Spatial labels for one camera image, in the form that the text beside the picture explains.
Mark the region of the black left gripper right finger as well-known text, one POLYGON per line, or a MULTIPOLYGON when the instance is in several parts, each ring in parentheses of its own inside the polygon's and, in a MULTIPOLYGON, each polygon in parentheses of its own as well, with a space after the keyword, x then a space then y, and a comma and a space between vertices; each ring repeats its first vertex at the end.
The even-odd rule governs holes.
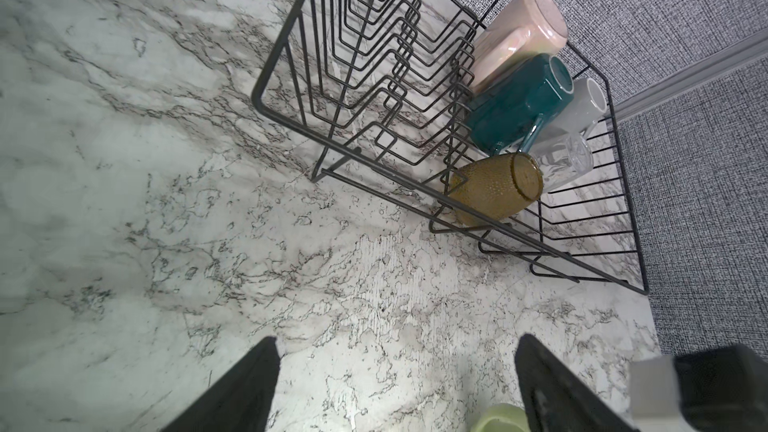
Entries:
POLYGON ((520 338, 515 367, 530 430, 633 430, 534 335, 520 338))

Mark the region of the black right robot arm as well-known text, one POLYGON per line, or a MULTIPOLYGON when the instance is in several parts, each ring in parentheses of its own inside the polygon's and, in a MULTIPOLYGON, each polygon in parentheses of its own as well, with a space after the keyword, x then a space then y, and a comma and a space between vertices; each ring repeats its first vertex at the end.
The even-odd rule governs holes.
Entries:
POLYGON ((640 431, 767 429, 767 362, 742 344, 634 362, 629 395, 640 431))

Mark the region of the amber glass cup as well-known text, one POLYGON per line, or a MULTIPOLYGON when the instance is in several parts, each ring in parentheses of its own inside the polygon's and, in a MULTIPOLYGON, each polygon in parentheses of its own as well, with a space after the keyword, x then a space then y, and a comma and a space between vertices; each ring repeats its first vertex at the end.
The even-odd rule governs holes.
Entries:
POLYGON ((506 219, 537 201, 543 176, 526 153, 488 157, 451 173, 448 196, 493 219, 506 219))

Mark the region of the light green mug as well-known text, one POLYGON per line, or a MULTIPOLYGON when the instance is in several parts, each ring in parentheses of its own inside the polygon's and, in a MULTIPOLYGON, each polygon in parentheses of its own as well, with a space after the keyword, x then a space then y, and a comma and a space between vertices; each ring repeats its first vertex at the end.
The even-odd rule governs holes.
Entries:
POLYGON ((471 426, 471 432, 529 432, 524 409, 507 403, 495 404, 485 409, 471 426))

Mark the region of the grey ceramic mug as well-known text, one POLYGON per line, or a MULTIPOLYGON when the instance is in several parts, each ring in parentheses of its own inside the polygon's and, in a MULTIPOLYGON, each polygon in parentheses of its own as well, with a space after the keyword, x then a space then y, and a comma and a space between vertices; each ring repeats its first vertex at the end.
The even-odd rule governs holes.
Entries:
POLYGON ((608 103, 603 88, 591 77, 574 82, 572 102, 538 135, 535 145, 563 134, 584 135, 604 116, 608 103))

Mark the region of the pink iridescent mug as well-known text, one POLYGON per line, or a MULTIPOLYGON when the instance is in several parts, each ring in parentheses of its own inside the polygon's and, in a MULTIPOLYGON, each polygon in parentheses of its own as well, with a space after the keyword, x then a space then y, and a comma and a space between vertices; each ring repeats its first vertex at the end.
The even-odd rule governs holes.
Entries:
POLYGON ((568 40, 554 0, 511 0, 474 42, 470 90, 478 94, 513 65, 541 53, 555 55, 568 40))

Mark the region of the black wire dish rack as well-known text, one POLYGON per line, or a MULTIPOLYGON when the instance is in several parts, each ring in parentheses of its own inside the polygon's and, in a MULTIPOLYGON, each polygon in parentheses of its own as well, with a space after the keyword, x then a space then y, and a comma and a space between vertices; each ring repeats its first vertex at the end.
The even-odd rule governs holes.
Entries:
POLYGON ((587 133, 593 169, 506 219, 463 225, 451 196, 482 158, 464 121, 474 42, 510 0, 295 0, 251 94, 318 145, 333 178, 532 274, 650 291, 615 112, 587 133))

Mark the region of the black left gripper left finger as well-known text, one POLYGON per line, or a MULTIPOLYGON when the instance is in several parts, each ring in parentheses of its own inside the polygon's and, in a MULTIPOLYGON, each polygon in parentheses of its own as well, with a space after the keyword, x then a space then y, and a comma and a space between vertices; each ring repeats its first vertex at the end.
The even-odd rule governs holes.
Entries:
POLYGON ((263 338, 166 431, 264 431, 280 372, 276 338, 263 338))

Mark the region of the clear glass cup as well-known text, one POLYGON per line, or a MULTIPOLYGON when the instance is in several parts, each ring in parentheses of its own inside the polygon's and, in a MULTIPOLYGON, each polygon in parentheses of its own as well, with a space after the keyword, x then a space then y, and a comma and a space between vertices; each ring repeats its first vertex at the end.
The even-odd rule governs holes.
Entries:
POLYGON ((564 134, 536 143, 530 150, 543 177, 543 192, 568 184, 594 167, 592 151, 580 134, 564 134))

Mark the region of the dark green mug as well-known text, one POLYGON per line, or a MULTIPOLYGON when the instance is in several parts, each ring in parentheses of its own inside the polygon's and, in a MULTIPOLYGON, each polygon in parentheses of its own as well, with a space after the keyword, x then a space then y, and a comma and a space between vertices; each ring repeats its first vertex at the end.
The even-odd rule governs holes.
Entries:
POLYGON ((556 55, 539 54, 470 99, 465 124, 471 141, 488 155, 515 143, 527 152, 573 98, 574 82, 565 63, 556 55))

